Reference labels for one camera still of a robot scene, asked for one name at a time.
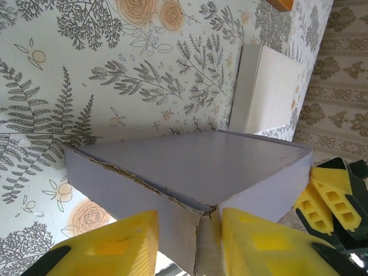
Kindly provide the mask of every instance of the corrugated cardboard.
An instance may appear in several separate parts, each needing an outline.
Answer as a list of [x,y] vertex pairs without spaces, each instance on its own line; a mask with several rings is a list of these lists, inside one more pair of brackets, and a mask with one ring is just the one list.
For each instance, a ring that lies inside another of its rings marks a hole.
[[66,149],[70,184],[116,219],[157,210],[159,250],[191,275],[223,275],[222,208],[278,221],[307,185],[312,159],[311,148],[231,132]]
[[300,63],[263,45],[243,45],[230,131],[259,133],[287,125]]

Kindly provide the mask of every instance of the beige patterned wall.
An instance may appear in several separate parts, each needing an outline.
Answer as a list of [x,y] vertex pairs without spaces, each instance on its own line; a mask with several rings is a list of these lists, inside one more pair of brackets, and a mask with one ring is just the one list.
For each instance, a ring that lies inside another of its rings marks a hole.
[[368,1],[335,0],[294,139],[316,163],[368,159]]

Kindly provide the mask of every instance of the torn cardboard edge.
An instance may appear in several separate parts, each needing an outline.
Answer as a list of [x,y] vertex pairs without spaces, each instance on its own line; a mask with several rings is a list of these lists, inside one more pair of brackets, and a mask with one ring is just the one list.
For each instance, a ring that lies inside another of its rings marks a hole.
[[205,214],[212,212],[212,210],[214,208],[214,206],[211,206],[211,205],[206,204],[206,203],[199,202],[199,201],[195,200],[192,197],[188,197],[186,195],[183,195],[183,194],[181,194],[181,193],[179,193],[175,190],[171,190],[168,187],[160,186],[160,185],[157,185],[153,182],[150,182],[150,181],[146,180],[143,177],[138,177],[136,174],[133,174],[133,173],[129,172],[128,170],[124,170],[122,168],[119,168],[116,165],[106,163],[106,162],[101,161],[101,160],[96,160],[95,158],[86,155],[81,150],[78,150],[78,152],[80,152],[81,154],[84,154],[87,158],[89,158],[90,160],[92,160],[94,162],[98,162],[98,163],[106,165],[108,167],[112,167],[113,170],[117,170],[117,172],[120,175],[126,176],[127,178],[129,178],[131,180],[134,180],[135,182],[143,183],[144,186],[147,185],[146,187],[149,188],[149,189],[153,189],[152,191],[158,191],[162,194],[165,194],[169,198],[176,199],[178,204],[184,204],[186,206],[190,206],[194,210],[199,211],[199,212],[203,212]]
[[[125,178],[128,178],[134,181],[135,184],[142,186],[145,189],[159,195],[164,196],[169,199],[172,203],[176,204],[178,207],[189,210],[190,212],[194,212],[199,214],[201,217],[198,220],[197,225],[194,225],[195,236],[196,236],[196,244],[195,244],[195,257],[194,257],[194,265],[193,265],[193,276],[196,275],[224,275],[224,269],[222,267],[222,256],[221,256],[221,223],[220,216],[217,212],[217,206],[209,206],[210,211],[206,212],[203,210],[197,210],[188,206],[184,203],[179,202],[175,197],[171,197],[165,194],[164,191],[160,191],[154,187],[152,187],[147,181],[137,177],[135,174],[130,173],[127,170],[121,169],[113,164],[109,164],[106,162],[102,162],[92,158],[84,154],[82,151],[79,151],[75,148],[66,147],[67,151],[71,151],[74,154],[77,154],[89,162],[97,164],[101,166],[103,169],[111,171],[115,174],[121,175]],[[109,213],[114,219],[118,220],[117,216]]]

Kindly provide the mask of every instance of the orange rose print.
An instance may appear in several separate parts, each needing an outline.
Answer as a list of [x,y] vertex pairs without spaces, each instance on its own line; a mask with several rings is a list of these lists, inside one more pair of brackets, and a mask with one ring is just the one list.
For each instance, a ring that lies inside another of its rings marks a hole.
[[174,31],[178,30],[183,23],[183,11],[182,6],[177,0],[167,0],[165,3],[162,3],[162,7],[160,7],[158,1],[156,3],[156,11],[160,15],[160,19],[162,24],[166,27],[166,29]]
[[61,232],[67,237],[74,237],[96,228],[109,224],[113,220],[102,207],[88,200],[75,213],[71,225],[66,226]]
[[144,25],[151,20],[154,10],[154,0],[116,0],[120,16],[131,23]]

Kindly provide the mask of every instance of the box lid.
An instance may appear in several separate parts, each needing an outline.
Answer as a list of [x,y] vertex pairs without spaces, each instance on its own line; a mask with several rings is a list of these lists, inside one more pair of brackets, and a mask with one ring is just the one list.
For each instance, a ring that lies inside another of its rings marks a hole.
[[83,145],[78,150],[205,212],[312,152],[226,132]]

